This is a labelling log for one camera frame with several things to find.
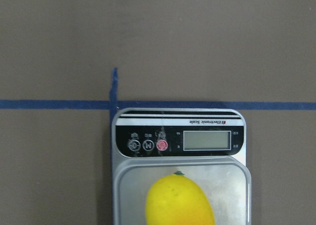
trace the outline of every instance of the power button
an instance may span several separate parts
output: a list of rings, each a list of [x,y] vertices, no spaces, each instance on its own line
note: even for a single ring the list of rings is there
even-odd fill
[[[168,148],[168,142],[166,140],[158,140],[156,147],[159,151],[165,151]]]

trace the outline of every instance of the electronic scale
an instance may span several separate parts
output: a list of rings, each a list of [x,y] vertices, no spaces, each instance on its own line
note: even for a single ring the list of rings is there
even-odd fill
[[[128,108],[112,122],[114,225],[146,225],[158,179],[181,171],[204,191],[217,225],[251,224],[246,123],[230,109]]]

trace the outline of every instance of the yellow lemon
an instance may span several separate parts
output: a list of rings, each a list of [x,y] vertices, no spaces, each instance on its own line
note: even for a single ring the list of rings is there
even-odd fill
[[[202,189],[179,171],[152,185],[145,212],[147,225],[215,225]]]

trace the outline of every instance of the unit button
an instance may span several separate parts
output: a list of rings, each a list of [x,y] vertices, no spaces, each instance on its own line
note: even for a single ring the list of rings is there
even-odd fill
[[[166,140],[158,140],[156,147],[159,151],[165,151],[168,148],[168,142]]]
[[[154,147],[155,147],[155,144],[151,140],[145,140],[143,142],[143,149],[146,150],[146,151],[151,151],[151,150],[154,149]]]
[[[140,142],[138,140],[129,140],[127,146],[133,152],[137,152],[140,149]]]

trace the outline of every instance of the blue tape line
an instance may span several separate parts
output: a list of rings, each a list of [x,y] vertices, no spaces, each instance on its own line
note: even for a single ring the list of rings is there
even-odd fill
[[[119,101],[120,109],[142,108],[224,108],[236,110],[316,110],[316,103],[309,102],[173,102],[173,101]]]
[[[77,109],[77,110],[108,110],[108,101],[82,100],[0,100],[0,109]]]
[[[316,110],[312,102],[175,102],[175,101],[82,101],[82,100],[0,100],[0,109],[21,110],[111,110],[139,108],[229,108],[236,110]]]
[[[112,84],[110,90],[110,122],[112,122],[112,119],[118,110],[118,78],[118,69],[114,68],[112,70]]]

